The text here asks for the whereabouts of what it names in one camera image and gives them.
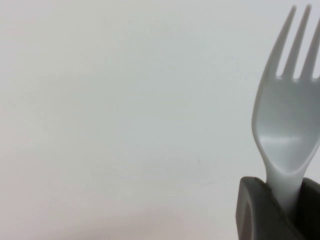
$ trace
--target fork head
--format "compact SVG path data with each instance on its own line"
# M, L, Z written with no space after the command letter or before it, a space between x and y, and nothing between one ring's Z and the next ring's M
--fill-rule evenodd
M295 189L297 186L299 189L320 143L320 78L313 78L320 44L320 20L301 75L295 80L294 71L311 11L311 6L308 5L284 71L277 76L277 68L295 11L296 7L293 6L265 66L254 103L251 125L254 140L266 167L267 182L268 179L274 179L276 186L282 181L283 186L278 189L292 188L292 192L295 191L297 196Z

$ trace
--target fork handle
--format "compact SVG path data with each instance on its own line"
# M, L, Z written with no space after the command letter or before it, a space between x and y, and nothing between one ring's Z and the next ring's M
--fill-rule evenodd
M305 171L293 174L279 172L274 167L266 165L266 184L271 188L273 196L291 220L296 219L296 208L299 192Z

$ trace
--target fork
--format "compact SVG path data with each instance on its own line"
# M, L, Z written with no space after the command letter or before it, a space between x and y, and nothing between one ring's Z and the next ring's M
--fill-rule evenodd
M320 43L316 26L301 75L294 71L311 6L307 5L282 75L277 68L295 15L291 11L274 44L258 87L252 133L266 169L266 183L292 220L307 167L320 144L320 78L313 78Z

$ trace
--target fork tine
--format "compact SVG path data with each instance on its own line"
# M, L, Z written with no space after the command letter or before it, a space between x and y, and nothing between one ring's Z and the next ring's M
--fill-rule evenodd
M320 43L320 19L318 21L318 24L316 26L309 51L306 55L306 59L302 68L301 72L301 79L311 79L312 75L314 73L315 65L316 65L316 59L318 55L318 49L319 49L319 43Z
M280 62L280 57L282 54L282 51L284 49L284 45L286 43L286 39L290 30L290 26L292 23L292 20L294 19L294 15L296 12L296 6L293 6L291 8L291 11L288 15L288 17L285 20L285 23L281 29L281 32L273 46L272 52L269 56L269 59L266 63L265 69L264 69L264 75L276 75L277 68Z
M299 25L298 31L295 35L294 42L292 44L289 57L286 61L282 77L287 77L288 79L291 79L294 76L295 67L297 64L298 54L300 51L302 39L305 34L306 26L308 23L308 18L310 15L311 5L307 5L303 14L303 17L301 19L301 23Z

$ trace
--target white background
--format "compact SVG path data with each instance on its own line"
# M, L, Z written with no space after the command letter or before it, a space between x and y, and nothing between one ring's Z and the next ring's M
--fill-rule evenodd
M237 239L239 180L265 180L255 95L294 3L0 0L0 239Z

